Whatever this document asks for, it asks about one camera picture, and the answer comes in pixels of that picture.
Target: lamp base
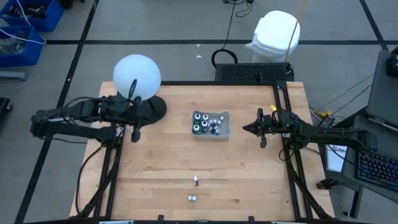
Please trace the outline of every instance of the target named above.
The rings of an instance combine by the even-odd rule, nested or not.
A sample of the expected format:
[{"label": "lamp base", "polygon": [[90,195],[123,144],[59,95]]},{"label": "lamp base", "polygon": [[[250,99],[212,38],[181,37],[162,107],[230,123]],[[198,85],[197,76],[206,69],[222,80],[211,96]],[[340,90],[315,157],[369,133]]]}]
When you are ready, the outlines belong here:
[{"label": "lamp base", "polygon": [[153,96],[134,107],[133,113],[140,119],[140,127],[160,121],[167,112],[166,102],[159,96]]}]

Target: black floor stripe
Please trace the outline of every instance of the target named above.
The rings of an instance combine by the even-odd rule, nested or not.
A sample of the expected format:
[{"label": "black floor stripe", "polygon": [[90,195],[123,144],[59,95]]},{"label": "black floor stripe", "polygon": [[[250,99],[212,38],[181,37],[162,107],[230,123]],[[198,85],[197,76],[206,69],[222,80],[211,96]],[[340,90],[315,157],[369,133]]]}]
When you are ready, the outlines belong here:
[{"label": "black floor stripe", "polygon": [[398,45],[398,40],[385,40],[386,45]]},{"label": "black floor stripe", "polygon": [[[185,45],[224,44],[225,40],[85,40],[85,45]],[[247,44],[251,40],[229,40],[228,44]],[[398,40],[388,40],[391,44]],[[80,40],[48,40],[50,45],[80,44]],[[378,40],[300,40],[299,45],[377,45]]]},{"label": "black floor stripe", "polygon": [[368,5],[366,4],[366,1],[365,0],[359,0],[359,2],[362,5],[363,11],[365,12],[366,17],[368,18],[369,23],[371,24],[373,32],[376,35],[376,38],[379,41],[381,48],[383,50],[387,50],[387,45],[386,45],[386,43],[384,43],[383,36],[381,35],[380,30],[377,27],[377,24],[376,24],[376,22],[373,19],[371,11],[369,10]]},{"label": "black floor stripe", "polygon": [[[81,55],[81,50],[83,49],[84,41],[87,38],[87,33],[88,33],[88,31],[90,29],[90,25],[93,21],[94,14],[95,14],[98,3],[99,3],[99,0],[93,1],[93,5],[91,7],[90,13],[88,14],[85,28],[83,29],[83,33],[80,37],[75,56],[73,57],[72,64],[70,65],[67,78],[65,79],[65,84],[63,85],[63,88],[62,88],[62,91],[60,94],[60,98],[58,99],[57,108],[63,106],[65,99],[67,97],[70,83],[72,82],[73,75],[75,74],[76,66],[78,64],[78,61],[79,61],[79,58]],[[47,157],[47,153],[50,149],[50,144],[51,144],[51,140],[46,140],[43,143],[43,146],[40,151],[39,157],[37,158],[37,162],[34,167],[32,176],[30,177],[27,189],[25,191],[24,198],[22,199],[21,205],[19,207],[18,214],[15,219],[16,224],[21,224],[25,220],[26,213],[29,209],[30,202],[32,200],[34,191],[37,186],[37,182],[39,181],[40,173],[42,171],[42,168],[43,168],[43,165],[45,162],[45,158]]]}]

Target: paper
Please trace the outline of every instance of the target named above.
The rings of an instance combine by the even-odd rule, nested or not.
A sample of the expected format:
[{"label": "paper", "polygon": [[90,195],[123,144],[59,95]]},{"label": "paper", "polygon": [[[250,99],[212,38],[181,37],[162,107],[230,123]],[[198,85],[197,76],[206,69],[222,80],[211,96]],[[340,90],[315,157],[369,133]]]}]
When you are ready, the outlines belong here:
[{"label": "paper", "polygon": [[[346,157],[347,146],[329,145],[342,158]],[[334,172],[341,172],[344,160],[334,153],[330,147],[326,147],[326,169]]]}]

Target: gray bin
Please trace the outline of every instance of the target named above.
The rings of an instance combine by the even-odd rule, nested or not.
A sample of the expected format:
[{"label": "gray bin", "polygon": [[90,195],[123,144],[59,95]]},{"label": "gray bin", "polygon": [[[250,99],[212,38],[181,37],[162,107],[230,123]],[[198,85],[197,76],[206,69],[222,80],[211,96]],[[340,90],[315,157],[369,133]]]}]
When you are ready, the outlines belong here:
[{"label": "gray bin", "polygon": [[214,140],[223,140],[227,139],[229,136],[229,132],[231,131],[231,119],[229,117],[229,113],[227,111],[221,113],[206,113],[200,112],[195,110],[192,114],[192,127],[193,128],[193,121],[195,120],[194,115],[199,113],[201,116],[207,114],[209,116],[209,120],[216,119],[219,120],[220,116],[224,116],[223,122],[218,126],[218,130],[220,131],[219,135],[211,134],[209,131],[206,133],[199,132],[198,134],[193,134],[193,136],[197,139],[214,139]]}]

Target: spherical lampshade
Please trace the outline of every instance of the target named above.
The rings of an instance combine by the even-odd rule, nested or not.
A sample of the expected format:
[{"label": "spherical lampshade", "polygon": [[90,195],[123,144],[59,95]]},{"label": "spherical lampshade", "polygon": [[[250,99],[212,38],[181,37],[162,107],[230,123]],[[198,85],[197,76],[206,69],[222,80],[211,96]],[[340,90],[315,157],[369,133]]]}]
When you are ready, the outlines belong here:
[{"label": "spherical lampshade", "polygon": [[128,98],[134,79],[137,86],[131,100],[140,96],[142,100],[153,97],[159,90],[162,77],[159,67],[149,57],[129,55],[118,62],[113,72],[113,83],[120,94]]}]

